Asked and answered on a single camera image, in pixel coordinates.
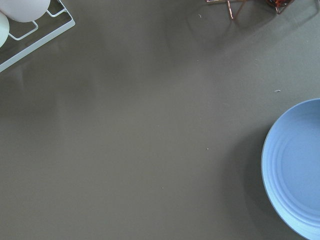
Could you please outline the pale green cup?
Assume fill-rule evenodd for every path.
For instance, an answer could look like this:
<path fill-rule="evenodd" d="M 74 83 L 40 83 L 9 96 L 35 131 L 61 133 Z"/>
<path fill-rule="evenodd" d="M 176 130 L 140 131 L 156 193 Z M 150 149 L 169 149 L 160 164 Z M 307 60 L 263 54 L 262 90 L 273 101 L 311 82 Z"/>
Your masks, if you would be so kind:
<path fill-rule="evenodd" d="M 6 15 L 0 13 L 0 47 L 6 42 L 10 32 L 10 24 Z"/>

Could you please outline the blue round plate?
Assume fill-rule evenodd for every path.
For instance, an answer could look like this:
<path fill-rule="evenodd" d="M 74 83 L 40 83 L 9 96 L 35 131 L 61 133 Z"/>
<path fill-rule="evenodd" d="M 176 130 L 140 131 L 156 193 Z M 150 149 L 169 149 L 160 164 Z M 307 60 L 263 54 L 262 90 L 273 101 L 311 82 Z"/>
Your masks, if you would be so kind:
<path fill-rule="evenodd" d="M 268 199 L 297 234 L 320 238 L 320 100 L 300 102 L 270 128 L 261 153 Z"/>

